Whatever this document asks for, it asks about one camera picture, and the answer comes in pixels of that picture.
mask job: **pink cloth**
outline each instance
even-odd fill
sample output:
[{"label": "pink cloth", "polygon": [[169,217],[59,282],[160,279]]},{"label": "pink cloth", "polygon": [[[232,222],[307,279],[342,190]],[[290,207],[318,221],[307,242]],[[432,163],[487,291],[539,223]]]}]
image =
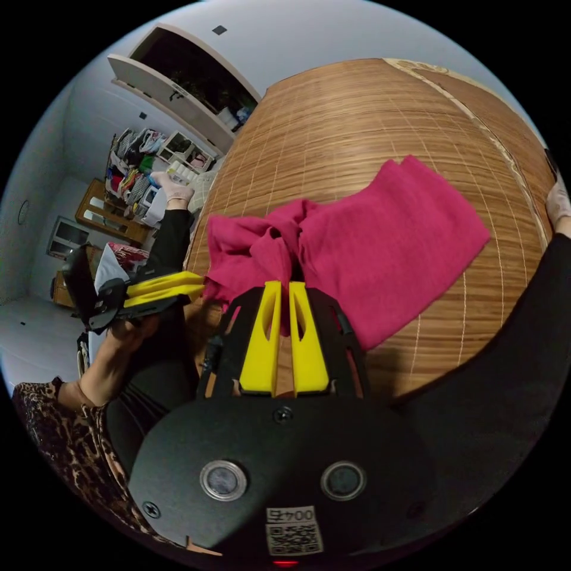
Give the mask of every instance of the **pink cloth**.
[{"label": "pink cloth", "polygon": [[[337,299],[368,350],[444,294],[489,239],[470,203],[408,156],[332,204],[301,199],[263,219],[210,217],[205,298],[230,302],[279,280],[287,300],[299,260],[307,287]],[[282,316],[287,332],[289,313]]]},{"label": "pink cloth", "polygon": [[113,251],[113,254],[115,254],[119,266],[121,266],[125,272],[137,271],[138,267],[143,265],[149,257],[149,252],[145,252],[133,246],[109,242],[109,247]]}]

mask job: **white label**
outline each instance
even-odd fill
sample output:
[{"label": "white label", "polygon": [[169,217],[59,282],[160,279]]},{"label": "white label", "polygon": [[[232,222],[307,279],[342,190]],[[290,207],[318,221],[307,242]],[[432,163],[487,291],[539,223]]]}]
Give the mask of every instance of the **white label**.
[{"label": "white label", "polygon": [[313,506],[268,508],[266,518],[270,555],[297,557],[323,552]]}]

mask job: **screw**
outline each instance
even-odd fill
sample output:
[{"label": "screw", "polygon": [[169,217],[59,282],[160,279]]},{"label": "screw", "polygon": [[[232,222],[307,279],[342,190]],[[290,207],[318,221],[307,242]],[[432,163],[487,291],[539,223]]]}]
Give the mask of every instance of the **screw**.
[{"label": "screw", "polygon": [[151,501],[143,502],[143,511],[153,519],[158,519],[161,517],[161,512]]},{"label": "screw", "polygon": [[407,510],[406,517],[408,519],[414,519],[421,516],[426,509],[426,504],[423,501],[414,502]]},{"label": "screw", "polygon": [[284,424],[293,419],[293,411],[287,406],[280,406],[279,409],[274,411],[274,420],[278,424]]}]

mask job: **white cabinet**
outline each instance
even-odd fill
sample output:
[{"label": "white cabinet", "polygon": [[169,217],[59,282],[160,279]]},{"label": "white cabinet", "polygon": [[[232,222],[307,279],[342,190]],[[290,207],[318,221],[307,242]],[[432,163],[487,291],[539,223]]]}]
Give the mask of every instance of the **white cabinet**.
[{"label": "white cabinet", "polygon": [[108,60],[114,83],[166,112],[221,155],[230,150],[240,125],[233,130],[218,114],[228,108],[251,113],[261,99],[210,46],[166,24],[155,26],[129,57],[111,54]]}]

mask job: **person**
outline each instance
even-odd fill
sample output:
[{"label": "person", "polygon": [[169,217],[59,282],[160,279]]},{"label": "person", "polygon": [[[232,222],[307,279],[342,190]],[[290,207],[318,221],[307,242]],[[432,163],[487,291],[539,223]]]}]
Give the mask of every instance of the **person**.
[{"label": "person", "polygon": [[[168,205],[144,271],[180,269],[189,246],[192,216],[187,205],[191,192],[174,184],[168,175],[153,177],[162,184]],[[565,280],[571,272],[571,202],[560,178],[549,192],[546,207],[554,236],[522,297],[567,295],[560,301],[568,306],[571,296]],[[533,311],[532,303],[518,304],[512,317],[519,312],[520,321],[537,319]],[[502,334],[500,331],[484,350],[502,351],[497,343]],[[542,339],[535,343],[541,345]],[[199,376],[187,353],[183,310],[176,307],[166,315],[146,318],[138,327],[115,323],[78,381],[63,383],[56,378],[47,384],[22,383],[12,397],[40,453],[72,490],[105,519],[116,518],[124,529],[163,543],[170,542],[154,532],[130,497],[127,484],[132,458],[128,451],[118,452],[125,443],[111,441],[107,423],[116,422],[119,427],[123,423],[124,432],[129,433],[129,419],[137,415],[136,402],[143,399],[142,394],[150,395],[154,402],[163,401],[151,414],[148,407],[140,407],[138,420],[146,425],[145,430],[168,410],[192,399]],[[548,353],[541,354],[550,359]],[[526,355],[521,354],[519,360],[525,360]],[[501,360],[501,353],[496,358]],[[463,367],[469,370],[470,362]],[[161,396],[171,385],[175,388],[170,395]],[[113,413],[109,413],[111,407],[115,407]]]}]

